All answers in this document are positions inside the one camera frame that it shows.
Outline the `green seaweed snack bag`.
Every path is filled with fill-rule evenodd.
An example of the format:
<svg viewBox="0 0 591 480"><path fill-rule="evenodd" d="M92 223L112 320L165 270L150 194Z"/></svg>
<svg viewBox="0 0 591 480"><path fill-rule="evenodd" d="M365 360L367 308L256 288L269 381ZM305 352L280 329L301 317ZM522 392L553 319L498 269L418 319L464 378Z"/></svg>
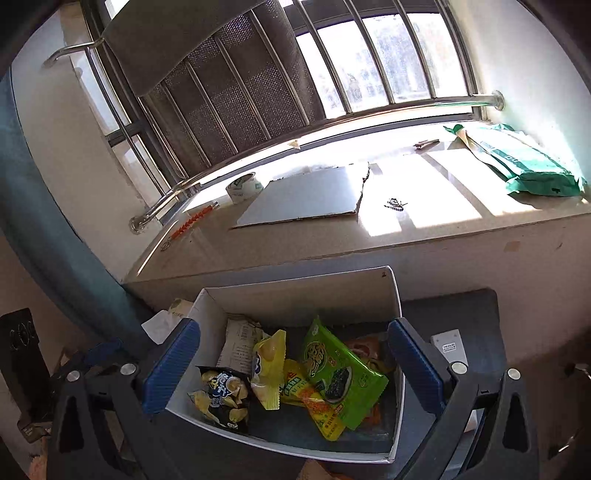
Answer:
<svg viewBox="0 0 591 480"><path fill-rule="evenodd" d="M334 408L349 430L356 430L380 400L389 380L370 369L317 316L301 346L308 381Z"/></svg>

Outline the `tissue box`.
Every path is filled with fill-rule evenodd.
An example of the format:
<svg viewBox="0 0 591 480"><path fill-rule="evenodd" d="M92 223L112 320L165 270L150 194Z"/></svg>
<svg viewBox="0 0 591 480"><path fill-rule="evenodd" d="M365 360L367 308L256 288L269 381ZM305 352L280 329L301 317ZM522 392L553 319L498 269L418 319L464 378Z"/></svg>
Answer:
<svg viewBox="0 0 591 480"><path fill-rule="evenodd" d="M192 303L183 299L175 299L167 310L160 310L149 320L141 324L141 328L156 345L161 345L174 330L177 324L188 317Z"/></svg>

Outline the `white remote control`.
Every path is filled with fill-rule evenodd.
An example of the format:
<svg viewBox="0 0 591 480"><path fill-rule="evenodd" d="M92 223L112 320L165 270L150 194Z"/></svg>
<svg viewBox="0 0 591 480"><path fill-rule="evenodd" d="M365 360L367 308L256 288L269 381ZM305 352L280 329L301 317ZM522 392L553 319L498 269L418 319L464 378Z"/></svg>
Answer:
<svg viewBox="0 0 591 480"><path fill-rule="evenodd" d="M448 330L431 337L431 343L446 358L449 364L462 362L469 365L459 329Z"/></svg>

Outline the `black yellow chips bag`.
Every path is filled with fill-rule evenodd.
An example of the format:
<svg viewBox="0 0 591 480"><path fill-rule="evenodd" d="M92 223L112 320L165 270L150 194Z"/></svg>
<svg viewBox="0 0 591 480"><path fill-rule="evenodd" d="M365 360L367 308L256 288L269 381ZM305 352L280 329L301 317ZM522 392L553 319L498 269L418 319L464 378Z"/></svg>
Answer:
<svg viewBox="0 0 591 480"><path fill-rule="evenodd" d="M218 427L245 432L253 397L249 378L224 367L200 367L199 371L201 388L187 394L194 407Z"/></svg>

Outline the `teal curtain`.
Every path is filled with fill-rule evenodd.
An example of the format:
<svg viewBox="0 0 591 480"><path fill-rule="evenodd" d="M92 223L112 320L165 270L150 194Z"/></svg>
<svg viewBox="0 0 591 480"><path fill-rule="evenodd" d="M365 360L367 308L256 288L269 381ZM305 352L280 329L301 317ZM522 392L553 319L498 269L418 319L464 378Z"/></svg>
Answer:
<svg viewBox="0 0 591 480"><path fill-rule="evenodd" d="M140 324L152 310L122 287L78 237L49 192L28 148L11 73L1 79L1 230L25 269L87 334L149 349Z"/></svg>

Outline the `yellow small snack bag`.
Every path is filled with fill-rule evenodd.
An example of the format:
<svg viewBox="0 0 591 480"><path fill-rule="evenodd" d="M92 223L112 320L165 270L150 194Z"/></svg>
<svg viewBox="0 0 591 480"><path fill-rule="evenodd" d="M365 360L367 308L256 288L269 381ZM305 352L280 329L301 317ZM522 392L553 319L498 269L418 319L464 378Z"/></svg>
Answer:
<svg viewBox="0 0 591 480"><path fill-rule="evenodd" d="M252 352L250 388L267 411L280 409L280 387L287 352L287 332L277 330L256 343Z"/></svg>

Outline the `yellow orange snack packet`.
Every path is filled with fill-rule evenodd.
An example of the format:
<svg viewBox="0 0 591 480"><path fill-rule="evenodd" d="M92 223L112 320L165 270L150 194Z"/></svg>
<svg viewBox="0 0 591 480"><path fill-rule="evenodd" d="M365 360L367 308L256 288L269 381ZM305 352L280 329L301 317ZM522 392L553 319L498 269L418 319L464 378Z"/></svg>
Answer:
<svg viewBox="0 0 591 480"><path fill-rule="evenodd" d="M339 419L335 409L308 382L303 367L296 360L284 360L280 402L307 409L325 440L338 441L346 430L345 424Z"/></svg>

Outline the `white cardboard box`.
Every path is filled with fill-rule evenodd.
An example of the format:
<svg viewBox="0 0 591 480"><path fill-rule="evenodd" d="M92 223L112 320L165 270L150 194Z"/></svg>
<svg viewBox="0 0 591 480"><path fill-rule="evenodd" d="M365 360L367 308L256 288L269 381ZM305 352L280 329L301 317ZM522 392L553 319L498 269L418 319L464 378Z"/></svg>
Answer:
<svg viewBox="0 0 591 480"><path fill-rule="evenodd" d="M287 331L287 353L297 358L304 333L319 317L343 339L379 333L401 314L394 273L388 266L273 282L211 287L197 295L188 316L200 327L200 345L188 364L166 409L186 423L212 435L257 449L293 457L358 464L389 464L396 457L405 400L405 377L397 370L384 395L386 434L382 439L360 431L338 442L322 439L303 408L286 406L266 412L258 402L250 407L249 430L232 433L197 411L190 393L200 390L201 367L214 366L225 340L226 321L242 314L267 333Z"/></svg>

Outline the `black key bunch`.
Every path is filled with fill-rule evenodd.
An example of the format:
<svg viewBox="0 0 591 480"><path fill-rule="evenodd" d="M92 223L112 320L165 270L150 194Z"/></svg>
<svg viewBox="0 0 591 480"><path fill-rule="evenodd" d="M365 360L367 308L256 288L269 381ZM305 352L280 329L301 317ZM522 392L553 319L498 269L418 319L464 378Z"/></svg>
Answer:
<svg viewBox="0 0 591 480"><path fill-rule="evenodd" d="M397 211L397 212L404 212L405 207L407 206L406 202L402 202L397 198L390 198L389 200L384 203L384 206L388 209Z"/></svg>

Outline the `white tape roll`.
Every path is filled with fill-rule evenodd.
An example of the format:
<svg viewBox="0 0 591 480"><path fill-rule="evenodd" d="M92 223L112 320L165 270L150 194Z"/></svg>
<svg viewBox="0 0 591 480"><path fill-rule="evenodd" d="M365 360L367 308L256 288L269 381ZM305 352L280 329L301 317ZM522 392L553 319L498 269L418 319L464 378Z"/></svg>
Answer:
<svg viewBox="0 0 591 480"><path fill-rule="evenodd" d="M225 191L232 204L237 205L259 195L263 191L263 184L256 179L256 174L250 172L232 180Z"/></svg>

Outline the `green plastic mailer bag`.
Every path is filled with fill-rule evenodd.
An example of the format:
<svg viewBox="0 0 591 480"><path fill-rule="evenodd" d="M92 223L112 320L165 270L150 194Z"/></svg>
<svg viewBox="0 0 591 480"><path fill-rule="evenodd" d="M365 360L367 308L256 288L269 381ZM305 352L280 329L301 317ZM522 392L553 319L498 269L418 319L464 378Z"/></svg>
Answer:
<svg viewBox="0 0 591 480"><path fill-rule="evenodd" d="M445 127L477 160L505 181L508 193L577 197L586 181L552 158L528 135L507 124Z"/></svg>

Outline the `grey cardboard sheet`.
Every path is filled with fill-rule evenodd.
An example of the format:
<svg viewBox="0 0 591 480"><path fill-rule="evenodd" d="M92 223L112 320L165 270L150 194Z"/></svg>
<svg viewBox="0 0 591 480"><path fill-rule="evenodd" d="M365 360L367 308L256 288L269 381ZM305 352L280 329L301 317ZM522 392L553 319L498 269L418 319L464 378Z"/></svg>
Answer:
<svg viewBox="0 0 591 480"><path fill-rule="evenodd" d="M271 181L233 227L356 215L369 174L369 165L360 163Z"/></svg>

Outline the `grey hanging cloth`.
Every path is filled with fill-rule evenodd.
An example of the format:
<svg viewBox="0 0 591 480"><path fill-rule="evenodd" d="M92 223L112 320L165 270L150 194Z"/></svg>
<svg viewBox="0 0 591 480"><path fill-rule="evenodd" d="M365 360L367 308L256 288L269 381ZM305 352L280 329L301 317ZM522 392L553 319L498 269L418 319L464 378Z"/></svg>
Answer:
<svg viewBox="0 0 591 480"><path fill-rule="evenodd" d="M193 176L325 121L276 1L129 1L103 40Z"/></svg>

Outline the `steel window guard rail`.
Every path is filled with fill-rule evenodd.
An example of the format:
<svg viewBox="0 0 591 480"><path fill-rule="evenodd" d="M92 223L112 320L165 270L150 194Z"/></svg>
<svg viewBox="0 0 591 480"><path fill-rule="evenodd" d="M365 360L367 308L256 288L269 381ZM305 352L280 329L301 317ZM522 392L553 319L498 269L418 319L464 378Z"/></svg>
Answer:
<svg viewBox="0 0 591 480"><path fill-rule="evenodd" d="M139 232L204 177L271 146L381 114L479 117L479 91L446 1L85 1L81 54L158 199Z"/></svg>

